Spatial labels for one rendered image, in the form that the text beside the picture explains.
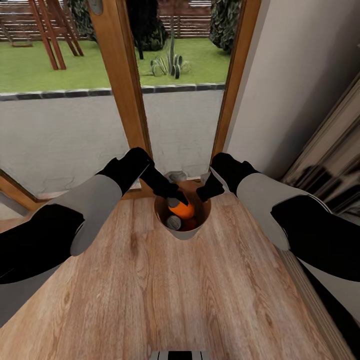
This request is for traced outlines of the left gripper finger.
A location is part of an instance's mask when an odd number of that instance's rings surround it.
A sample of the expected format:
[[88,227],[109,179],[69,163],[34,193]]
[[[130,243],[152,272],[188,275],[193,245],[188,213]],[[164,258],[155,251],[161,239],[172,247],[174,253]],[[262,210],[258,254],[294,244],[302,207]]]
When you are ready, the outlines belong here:
[[177,191],[176,194],[172,197],[172,199],[177,198],[179,201],[188,206],[189,202],[186,199],[184,193],[182,191]]

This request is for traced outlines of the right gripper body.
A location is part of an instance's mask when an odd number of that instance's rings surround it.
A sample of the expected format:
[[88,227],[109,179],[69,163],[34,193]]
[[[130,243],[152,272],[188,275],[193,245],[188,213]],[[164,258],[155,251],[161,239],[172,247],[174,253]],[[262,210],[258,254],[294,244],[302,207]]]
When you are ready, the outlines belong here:
[[221,195],[224,193],[223,186],[221,187],[214,187],[210,184],[209,180],[206,181],[205,185],[198,188],[196,190],[200,199],[204,202],[210,198],[216,197],[217,195]]

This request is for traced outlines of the trash can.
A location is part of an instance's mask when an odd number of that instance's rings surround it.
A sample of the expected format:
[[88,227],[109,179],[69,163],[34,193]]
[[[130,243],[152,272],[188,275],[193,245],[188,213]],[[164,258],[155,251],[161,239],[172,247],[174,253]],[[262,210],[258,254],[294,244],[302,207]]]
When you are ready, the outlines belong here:
[[167,202],[168,199],[164,198],[163,196],[155,196],[153,205],[154,212],[158,221],[164,227],[166,227],[177,239],[183,241],[190,240],[209,219],[212,210],[211,198],[202,201],[196,192],[198,188],[202,187],[202,185],[192,180],[173,181],[172,183],[179,186],[177,192],[182,191],[188,202],[190,202],[190,204],[192,204],[192,206],[195,208],[195,215],[192,217],[198,222],[197,228],[192,231],[177,231],[168,228],[166,224],[167,219],[172,216],[174,212],[169,209]]

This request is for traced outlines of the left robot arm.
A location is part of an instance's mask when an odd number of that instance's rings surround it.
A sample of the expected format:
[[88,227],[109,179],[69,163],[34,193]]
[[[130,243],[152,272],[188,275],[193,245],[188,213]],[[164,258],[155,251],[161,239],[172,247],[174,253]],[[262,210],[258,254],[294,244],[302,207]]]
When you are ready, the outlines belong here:
[[111,159],[103,170],[74,189],[57,196],[29,221],[0,233],[0,329],[70,256],[77,257],[94,242],[123,195],[138,178],[156,196],[189,202],[175,181],[183,171],[164,176],[147,152],[132,148],[121,160]]

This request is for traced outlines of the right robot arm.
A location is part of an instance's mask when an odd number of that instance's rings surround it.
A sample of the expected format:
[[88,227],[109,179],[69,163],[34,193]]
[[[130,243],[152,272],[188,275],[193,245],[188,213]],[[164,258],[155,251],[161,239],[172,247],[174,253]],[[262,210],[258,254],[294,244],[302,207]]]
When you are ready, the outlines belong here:
[[318,197],[276,181],[229,153],[214,157],[196,190],[204,202],[234,193],[268,239],[290,250],[360,323],[360,225],[332,214]]

